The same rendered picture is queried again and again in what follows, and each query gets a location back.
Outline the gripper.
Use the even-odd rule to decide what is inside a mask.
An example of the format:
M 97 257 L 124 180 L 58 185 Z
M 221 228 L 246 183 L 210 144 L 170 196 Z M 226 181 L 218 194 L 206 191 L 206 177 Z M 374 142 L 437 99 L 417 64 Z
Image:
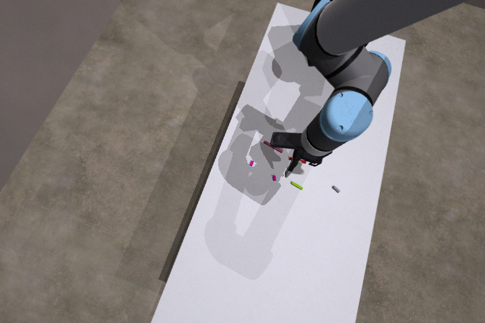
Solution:
M 333 151 L 332 151 L 333 152 Z M 330 155 L 332 152 L 328 153 L 327 155 L 323 156 L 314 156 L 309 154 L 306 150 L 299 150 L 295 149 L 293 153 L 293 159 L 291 160 L 289 166 L 285 171 L 285 178 L 289 177 L 290 174 L 304 174 L 304 170 L 301 168 L 302 162 L 300 161 L 303 159 L 304 161 L 310 162 L 310 166 L 318 166 L 322 163 L 323 158 Z M 317 165 L 314 165 L 317 164 Z

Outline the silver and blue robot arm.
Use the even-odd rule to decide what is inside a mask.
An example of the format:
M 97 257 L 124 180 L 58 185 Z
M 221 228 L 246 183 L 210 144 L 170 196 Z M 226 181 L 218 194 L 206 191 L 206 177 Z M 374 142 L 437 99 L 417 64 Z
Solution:
M 273 132 L 270 145 L 323 156 L 360 136 L 391 74 L 389 59 L 364 44 L 466 1 L 321 0 L 292 41 L 334 90 L 302 133 Z

